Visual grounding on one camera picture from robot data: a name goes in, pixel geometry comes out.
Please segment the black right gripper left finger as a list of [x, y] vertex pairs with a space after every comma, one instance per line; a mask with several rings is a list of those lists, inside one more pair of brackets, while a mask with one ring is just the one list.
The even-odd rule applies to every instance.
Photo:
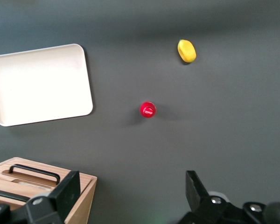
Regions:
[[32, 197], [16, 210], [0, 203], [0, 224], [64, 224], [79, 197], [79, 172], [70, 171], [48, 195]]

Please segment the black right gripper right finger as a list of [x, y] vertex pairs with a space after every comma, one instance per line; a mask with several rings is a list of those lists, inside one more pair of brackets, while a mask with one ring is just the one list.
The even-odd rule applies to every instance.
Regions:
[[247, 202], [234, 206], [222, 193], [207, 191], [195, 171], [185, 175], [185, 192], [190, 211], [179, 224], [264, 224], [265, 205]]

